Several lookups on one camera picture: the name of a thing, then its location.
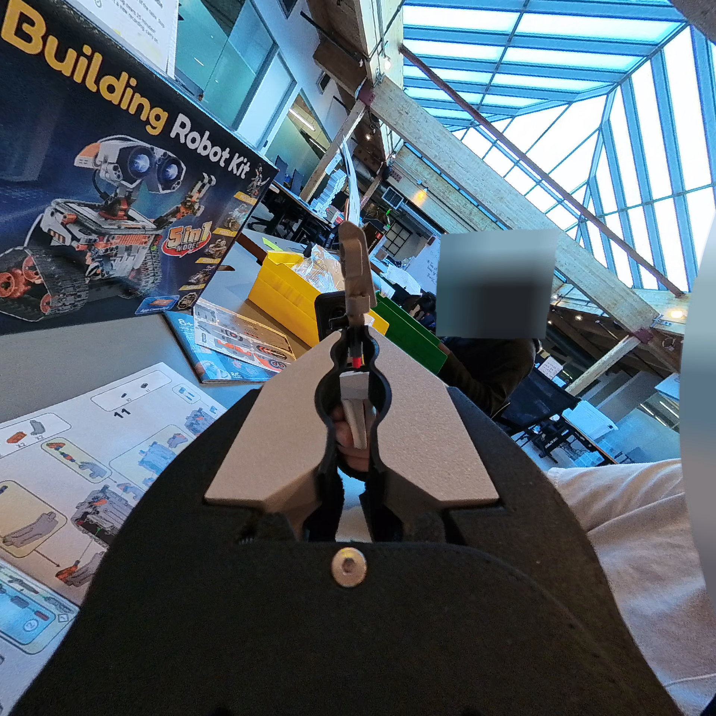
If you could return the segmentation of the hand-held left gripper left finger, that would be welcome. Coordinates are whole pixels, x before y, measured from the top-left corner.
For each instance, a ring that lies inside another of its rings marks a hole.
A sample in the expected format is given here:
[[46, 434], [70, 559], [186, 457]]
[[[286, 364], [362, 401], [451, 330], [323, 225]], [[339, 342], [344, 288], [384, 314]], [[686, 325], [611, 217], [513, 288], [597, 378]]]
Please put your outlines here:
[[329, 506], [328, 487], [318, 481], [329, 430], [316, 393], [335, 366], [331, 351], [340, 337], [328, 335], [264, 384], [205, 492], [209, 504], [284, 514], [298, 538], [309, 517], [327, 508], [314, 538], [335, 540], [342, 497]]

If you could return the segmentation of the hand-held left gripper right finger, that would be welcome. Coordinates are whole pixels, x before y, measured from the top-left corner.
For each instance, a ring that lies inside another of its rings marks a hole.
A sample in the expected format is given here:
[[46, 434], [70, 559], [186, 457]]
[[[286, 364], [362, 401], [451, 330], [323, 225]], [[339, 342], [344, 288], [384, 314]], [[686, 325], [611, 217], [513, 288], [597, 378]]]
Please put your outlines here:
[[371, 472], [361, 497], [373, 541], [400, 541], [425, 513], [492, 508], [499, 495], [443, 381], [373, 328]]

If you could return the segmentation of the person's right hand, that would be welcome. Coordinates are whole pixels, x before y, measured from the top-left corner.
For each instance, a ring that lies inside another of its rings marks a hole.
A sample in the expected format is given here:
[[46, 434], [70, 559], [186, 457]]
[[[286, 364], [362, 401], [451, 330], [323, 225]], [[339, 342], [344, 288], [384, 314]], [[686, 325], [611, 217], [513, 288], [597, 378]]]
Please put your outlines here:
[[370, 466], [370, 443], [359, 449], [354, 444], [352, 429], [345, 417], [345, 410], [338, 404], [331, 412], [335, 426], [337, 450], [349, 470], [354, 472], [367, 472]]

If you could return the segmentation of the yellow plastic bin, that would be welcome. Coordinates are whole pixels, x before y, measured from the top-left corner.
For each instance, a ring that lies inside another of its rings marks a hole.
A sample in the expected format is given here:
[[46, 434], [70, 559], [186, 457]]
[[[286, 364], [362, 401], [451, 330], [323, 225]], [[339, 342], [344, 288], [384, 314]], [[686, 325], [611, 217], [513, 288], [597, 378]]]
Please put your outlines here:
[[266, 254], [249, 300], [309, 347], [319, 342], [315, 301], [319, 295], [293, 267], [304, 257], [284, 251]]

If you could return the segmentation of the clear plastic bag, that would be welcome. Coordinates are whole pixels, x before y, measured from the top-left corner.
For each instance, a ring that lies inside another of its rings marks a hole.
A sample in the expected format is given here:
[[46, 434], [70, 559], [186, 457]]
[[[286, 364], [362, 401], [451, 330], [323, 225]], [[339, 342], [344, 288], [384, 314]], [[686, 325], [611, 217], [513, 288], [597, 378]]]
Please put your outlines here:
[[310, 283], [319, 293], [334, 293], [345, 290], [345, 279], [339, 260], [318, 244], [313, 245], [310, 254], [292, 267], [295, 274]]

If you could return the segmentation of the green plastic bin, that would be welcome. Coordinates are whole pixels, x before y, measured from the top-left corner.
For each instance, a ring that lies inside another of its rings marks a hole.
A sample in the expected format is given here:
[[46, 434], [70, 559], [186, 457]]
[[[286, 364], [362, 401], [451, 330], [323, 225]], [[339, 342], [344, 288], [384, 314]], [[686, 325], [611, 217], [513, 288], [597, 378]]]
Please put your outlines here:
[[389, 324], [385, 335], [390, 341], [429, 371], [439, 373], [447, 355], [440, 349], [440, 341], [433, 333], [394, 301], [379, 294], [374, 311]]

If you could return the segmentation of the black mesh office chair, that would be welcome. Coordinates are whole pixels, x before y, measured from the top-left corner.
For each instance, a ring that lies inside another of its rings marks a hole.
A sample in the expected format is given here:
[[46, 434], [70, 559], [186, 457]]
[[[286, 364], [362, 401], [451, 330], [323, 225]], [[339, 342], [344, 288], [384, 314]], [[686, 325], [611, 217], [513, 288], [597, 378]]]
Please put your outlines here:
[[509, 435], [528, 433], [529, 429], [547, 421], [554, 415], [561, 416], [573, 409], [579, 398], [550, 380], [536, 367], [516, 387], [508, 403], [492, 419]]

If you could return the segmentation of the blue booklet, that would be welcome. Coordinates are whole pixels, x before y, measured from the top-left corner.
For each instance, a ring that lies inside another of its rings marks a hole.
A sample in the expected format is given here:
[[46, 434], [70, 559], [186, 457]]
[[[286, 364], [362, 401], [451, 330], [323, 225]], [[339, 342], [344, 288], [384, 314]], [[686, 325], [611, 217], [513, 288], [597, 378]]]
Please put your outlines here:
[[184, 355], [201, 383], [261, 383], [276, 373], [266, 368], [242, 362], [234, 357], [197, 345], [194, 340], [193, 317], [180, 312], [163, 314]]

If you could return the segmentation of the white storage box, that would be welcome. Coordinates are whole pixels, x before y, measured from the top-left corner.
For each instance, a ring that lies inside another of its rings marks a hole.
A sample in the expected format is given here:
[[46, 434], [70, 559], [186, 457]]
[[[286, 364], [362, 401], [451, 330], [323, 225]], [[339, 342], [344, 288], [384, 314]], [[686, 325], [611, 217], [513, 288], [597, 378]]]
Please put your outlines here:
[[586, 400], [579, 400], [573, 409], [563, 411], [562, 417], [594, 442], [619, 429], [613, 420]]

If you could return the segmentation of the open white instruction booklet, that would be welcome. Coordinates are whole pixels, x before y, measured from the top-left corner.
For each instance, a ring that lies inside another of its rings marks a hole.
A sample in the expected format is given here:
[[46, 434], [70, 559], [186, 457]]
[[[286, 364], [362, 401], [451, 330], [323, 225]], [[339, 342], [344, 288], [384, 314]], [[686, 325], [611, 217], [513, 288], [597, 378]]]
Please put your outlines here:
[[1, 424], [1, 714], [158, 475], [226, 412], [164, 363]]

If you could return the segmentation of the person's white t-shirt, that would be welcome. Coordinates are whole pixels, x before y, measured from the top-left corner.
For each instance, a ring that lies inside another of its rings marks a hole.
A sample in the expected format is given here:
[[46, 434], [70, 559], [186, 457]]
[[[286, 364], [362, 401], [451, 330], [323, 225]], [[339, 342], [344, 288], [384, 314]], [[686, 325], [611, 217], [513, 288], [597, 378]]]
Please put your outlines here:
[[693, 540], [679, 458], [553, 468], [632, 637], [685, 715], [715, 696], [715, 613]]

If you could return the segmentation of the robot kit box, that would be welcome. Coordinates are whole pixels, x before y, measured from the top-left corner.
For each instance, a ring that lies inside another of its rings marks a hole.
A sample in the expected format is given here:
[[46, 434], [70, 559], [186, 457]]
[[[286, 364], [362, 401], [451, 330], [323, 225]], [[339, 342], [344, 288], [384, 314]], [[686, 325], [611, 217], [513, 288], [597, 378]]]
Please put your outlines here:
[[66, 1], [1, 2], [1, 337], [190, 309], [276, 176]]

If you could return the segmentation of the white printed instruction card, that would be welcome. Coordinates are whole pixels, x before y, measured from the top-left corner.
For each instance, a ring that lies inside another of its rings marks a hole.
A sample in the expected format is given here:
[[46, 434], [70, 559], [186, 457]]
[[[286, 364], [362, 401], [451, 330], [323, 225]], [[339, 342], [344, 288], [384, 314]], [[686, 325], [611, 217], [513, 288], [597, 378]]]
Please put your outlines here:
[[68, 1], [136, 57], [174, 77], [178, 1]]

